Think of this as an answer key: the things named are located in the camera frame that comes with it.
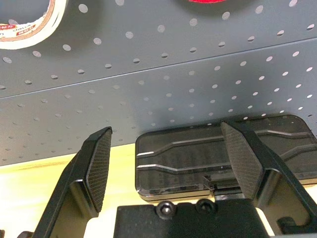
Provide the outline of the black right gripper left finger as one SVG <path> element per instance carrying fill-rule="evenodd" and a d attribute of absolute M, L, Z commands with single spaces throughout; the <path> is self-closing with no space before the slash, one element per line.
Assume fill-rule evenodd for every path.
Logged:
<path fill-rule="evenodd" d="M 35 228 L 35 238 L 82 238 L 102 210 L 109 170 L 111 127 L 91 134 L 67 164 Z"/>

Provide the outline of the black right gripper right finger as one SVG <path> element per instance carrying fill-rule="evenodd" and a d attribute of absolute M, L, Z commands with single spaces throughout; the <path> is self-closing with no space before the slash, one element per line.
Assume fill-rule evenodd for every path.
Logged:
<path fill-rule="evenodd" d="M 273 232 L 316 233 L 317 205 L 281 157 L 244 125 L 222 121 L 221 130 L 242 193 L 263 211 Z"/>

